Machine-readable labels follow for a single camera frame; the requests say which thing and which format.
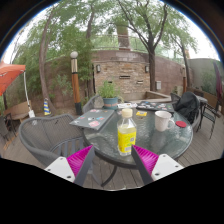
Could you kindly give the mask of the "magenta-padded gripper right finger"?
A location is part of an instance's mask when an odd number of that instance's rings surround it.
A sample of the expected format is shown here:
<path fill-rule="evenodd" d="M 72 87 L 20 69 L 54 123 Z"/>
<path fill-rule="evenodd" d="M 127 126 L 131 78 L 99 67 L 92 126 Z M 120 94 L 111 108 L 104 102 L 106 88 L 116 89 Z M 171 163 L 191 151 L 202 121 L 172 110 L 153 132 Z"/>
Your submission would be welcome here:
<path fill-rule="evenodd" d="M 167 154 L 157 155 L 136 145 L 132 146 L 131 155 L 145 185 L 183 169 Z"/>

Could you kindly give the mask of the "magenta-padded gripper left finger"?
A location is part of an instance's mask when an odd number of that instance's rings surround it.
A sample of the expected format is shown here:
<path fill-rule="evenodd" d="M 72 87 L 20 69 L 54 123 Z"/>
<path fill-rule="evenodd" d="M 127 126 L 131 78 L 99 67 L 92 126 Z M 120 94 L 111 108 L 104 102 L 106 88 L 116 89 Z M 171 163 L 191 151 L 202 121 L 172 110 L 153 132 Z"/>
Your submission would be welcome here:
<path fill-rule="evenodd" d="M 46 168 L 46 171 L 82 186 L 94 156 L 94 146 L 90 145 L 68 158 L 58 157 Z"/>

